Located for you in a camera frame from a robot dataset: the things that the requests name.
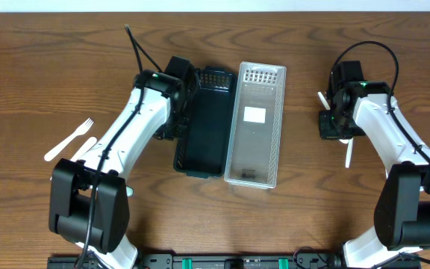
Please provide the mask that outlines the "white spoon angled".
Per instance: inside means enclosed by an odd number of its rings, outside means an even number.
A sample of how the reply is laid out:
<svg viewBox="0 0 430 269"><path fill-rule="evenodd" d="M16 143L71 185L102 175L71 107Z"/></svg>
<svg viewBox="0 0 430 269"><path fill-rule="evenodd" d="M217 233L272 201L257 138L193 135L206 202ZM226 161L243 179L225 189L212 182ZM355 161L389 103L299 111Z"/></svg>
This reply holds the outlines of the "white spoon angled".
<svg viewBox="0 0 430 269"><path fill-rule="evenodd" d="M322 105L324 106L324 108L329 111L330 110L330 105L328 104L326 98L324 97L324 95L321 92L317 93Z"/></svg>

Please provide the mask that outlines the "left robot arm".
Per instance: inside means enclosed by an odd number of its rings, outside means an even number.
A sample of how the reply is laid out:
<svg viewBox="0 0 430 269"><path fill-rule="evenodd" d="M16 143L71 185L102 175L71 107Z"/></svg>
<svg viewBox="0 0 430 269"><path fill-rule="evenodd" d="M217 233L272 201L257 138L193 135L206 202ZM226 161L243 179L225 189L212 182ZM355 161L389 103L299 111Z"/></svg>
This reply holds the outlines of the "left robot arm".
<svg viewBox="0 0 430 269"><path fill-rule="evenodd" d="M93 253L106 268L132 268L137 248L125 235L130 217L127 178L151 138L173 140L188 128L199 71L179 56L166 69L145 69L134 79L116 121L77 161L62 158L52 171L49 229L81 244L74 268Z"/></svg>

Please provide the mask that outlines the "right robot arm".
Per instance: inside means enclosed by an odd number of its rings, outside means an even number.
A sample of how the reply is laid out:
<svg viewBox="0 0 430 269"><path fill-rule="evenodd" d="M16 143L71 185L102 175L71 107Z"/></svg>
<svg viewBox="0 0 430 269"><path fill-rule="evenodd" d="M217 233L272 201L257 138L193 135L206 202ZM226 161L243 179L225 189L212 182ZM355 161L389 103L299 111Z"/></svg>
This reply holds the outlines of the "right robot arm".
<svg viewBox="0 0 430 269"><path fill-rule="evenodd" d="M417 252L430 249L430 148L402 115L389 85L365 80L359 61L335 64L321 99L327 108L319 114L320 137L368 137L387 174L373 227L343 245L341 264L382 268L397 259L420 261Z"/></svg>

